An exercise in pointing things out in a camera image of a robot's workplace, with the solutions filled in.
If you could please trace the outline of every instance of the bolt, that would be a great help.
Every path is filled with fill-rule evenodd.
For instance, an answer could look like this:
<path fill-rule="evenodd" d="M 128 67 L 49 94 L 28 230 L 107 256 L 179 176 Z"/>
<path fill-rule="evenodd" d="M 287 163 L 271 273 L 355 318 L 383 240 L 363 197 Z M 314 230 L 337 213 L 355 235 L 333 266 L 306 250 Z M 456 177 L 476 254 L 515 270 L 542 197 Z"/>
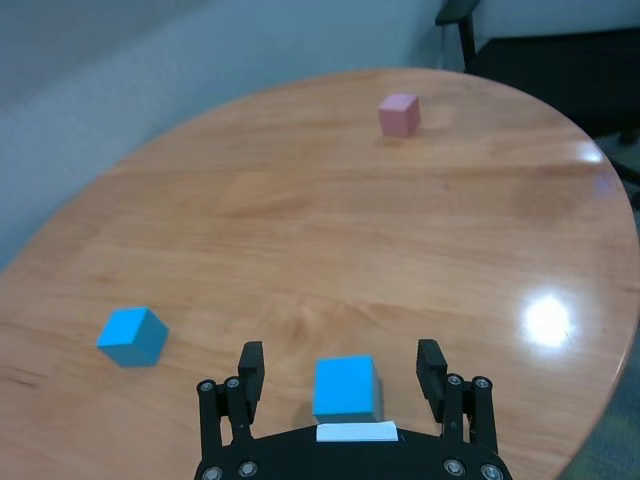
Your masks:
<path fill-rule="evenodd" d="M 454 477 L 461 477 L 464 475 L 464 466 L 457 460 L 450 458 L 449 460 L 445 460 L 444 469 L 447 473 L 453 475 Z"/>
<path fill-rule="evenodd" d="M 258 465 L 252 461 L 244 462 L 238 469 L 238 473 L 241 477 L 252 477 L 257 471 Z"/>
<path fill-rule="evenodd" d="M 218 467 L 207 468 L 202 474 L 202 480 L 220 480 L 221 478 L 222 470 Z"/>
<path fill-rule="evenodd" d="M 486 480 L 502 480 L 504 478 L 502 471 L 498 467 L 488 463 L 480 467 L 480 472 Z"/>

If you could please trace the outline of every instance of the gray carpet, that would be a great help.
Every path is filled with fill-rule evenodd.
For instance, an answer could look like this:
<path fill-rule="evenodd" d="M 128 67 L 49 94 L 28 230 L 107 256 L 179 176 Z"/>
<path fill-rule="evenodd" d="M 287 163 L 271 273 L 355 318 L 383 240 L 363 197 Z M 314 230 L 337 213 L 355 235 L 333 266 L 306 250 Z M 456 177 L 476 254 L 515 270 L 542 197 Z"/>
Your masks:
<path fill-rule="evenodd" d="M 640 170 L 640 144 L 621 149 L 611 140 L 599 142 L 610 158 Z M 640 188 L 625 184 L 629 195 Z M 640 212 L 634 211 L 640 232 Z M 595 430 L 561 480 L 640 479 L 640 335 L 636 331 L 620 384 Z"/>

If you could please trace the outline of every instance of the cube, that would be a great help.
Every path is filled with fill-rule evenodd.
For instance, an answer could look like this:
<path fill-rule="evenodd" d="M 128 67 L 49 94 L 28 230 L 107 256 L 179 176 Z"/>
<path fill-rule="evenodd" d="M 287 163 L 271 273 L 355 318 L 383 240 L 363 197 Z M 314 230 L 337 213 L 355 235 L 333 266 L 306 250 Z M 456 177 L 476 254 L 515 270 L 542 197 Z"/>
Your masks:
<path fill-rule="evenodd" d="M 384 135 L 410 136 L 420 124 L 420 102 L 410 93 L 393 93 L 378 106 Z"/>
<path fill-rule="evenodd" d="M 313 416 L 318 423 L 383 420 L 380 380 L 371 355 L 316 362 Z"/>
<path fill-rule="evenodd" d="M 151 367 L 158 362 L 169 329 L 148 307 L 115 310 L 96 346 L 121 367 Z"/>

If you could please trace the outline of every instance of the black chair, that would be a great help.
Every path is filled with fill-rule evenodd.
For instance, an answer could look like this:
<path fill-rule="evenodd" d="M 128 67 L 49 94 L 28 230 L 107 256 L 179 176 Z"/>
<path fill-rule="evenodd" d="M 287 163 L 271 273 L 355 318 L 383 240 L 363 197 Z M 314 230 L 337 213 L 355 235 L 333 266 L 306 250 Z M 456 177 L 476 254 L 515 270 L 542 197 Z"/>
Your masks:
<path fill-rule="evenodd" d="M 436 17 L 438 26 L 458 25 L 466 73 L 539 98 L 591 137 L 621 132 L 622 143 L 637 141 L 640 28 L 495 39 L 476 52 L 472 15 L 479 2 L 448 0 Z M 640 183 L 640 174 L 613 163 L 622 178 Z"/>

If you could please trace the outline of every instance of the gray wall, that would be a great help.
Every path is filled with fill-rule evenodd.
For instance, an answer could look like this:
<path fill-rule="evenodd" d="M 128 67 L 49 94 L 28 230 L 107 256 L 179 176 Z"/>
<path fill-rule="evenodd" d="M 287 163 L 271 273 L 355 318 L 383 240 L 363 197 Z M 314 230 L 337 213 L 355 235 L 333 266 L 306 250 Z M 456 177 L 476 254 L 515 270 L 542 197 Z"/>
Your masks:
<path fill-rule="evenodd" d="M 640 0 L 481 0 L 476 32 L 525 37 L 640 27 Z"/>
<path fill-rule="evenodd" d="M 3 0 L 0 268 L 66 200 L 176 123 L 258 89 L 437 66 L 425 0 Z"/>

